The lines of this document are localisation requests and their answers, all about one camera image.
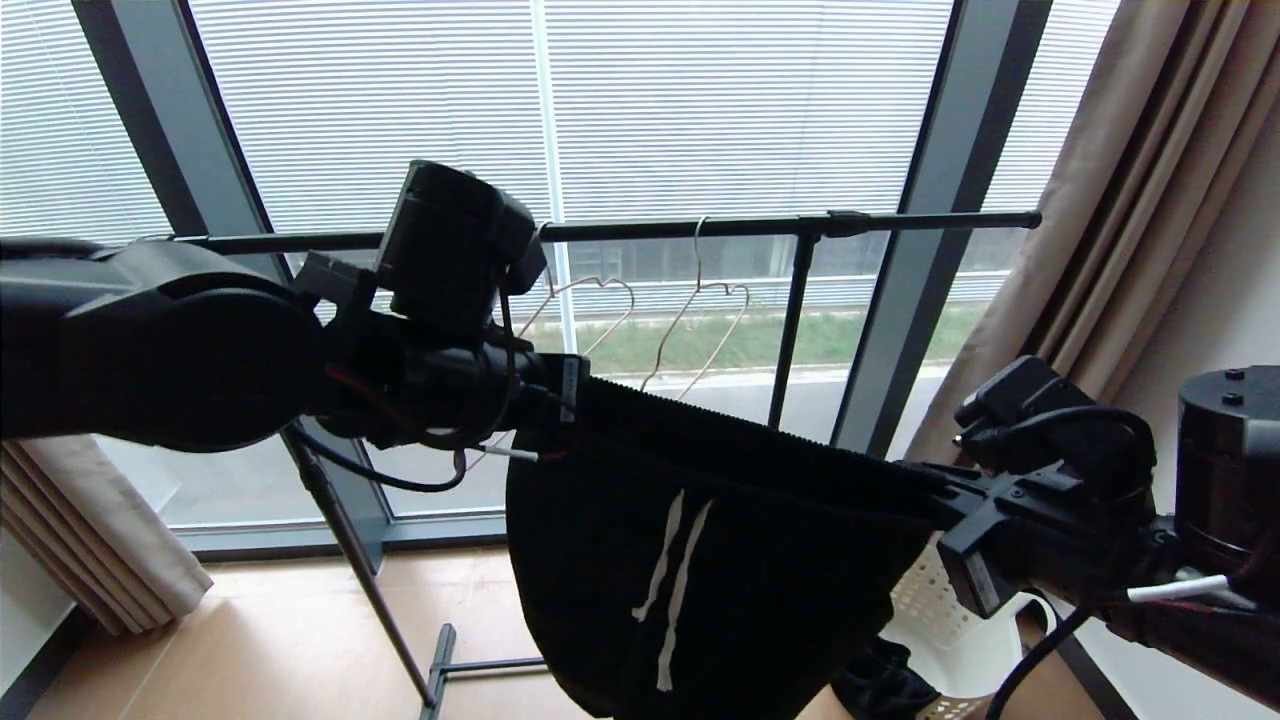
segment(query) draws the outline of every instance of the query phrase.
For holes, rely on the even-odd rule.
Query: beige curtain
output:
[[[0,518],[114,634],[191,612],[212,579],[88,436],[5,442]]]
[[[1155,332],[1280,88],[1280,3],[1124,0],[1041,199],[1044,220],[908,457],[954,461],[952,411],[1019,355],[1102,402]]]

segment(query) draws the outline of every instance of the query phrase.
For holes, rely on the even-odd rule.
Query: laundry basket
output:
[[[956,602],[942,559],[929,543],[891,593],[893,620],[884,639],[911,650],[908,665],[941,693],[916,714],[919,720],[961,720],[983,707],[1023,657],[1015,616],[1036,602],[1048,629],[1056,626],[1053,609],[1043,598],[1018,593],[989,619]]]

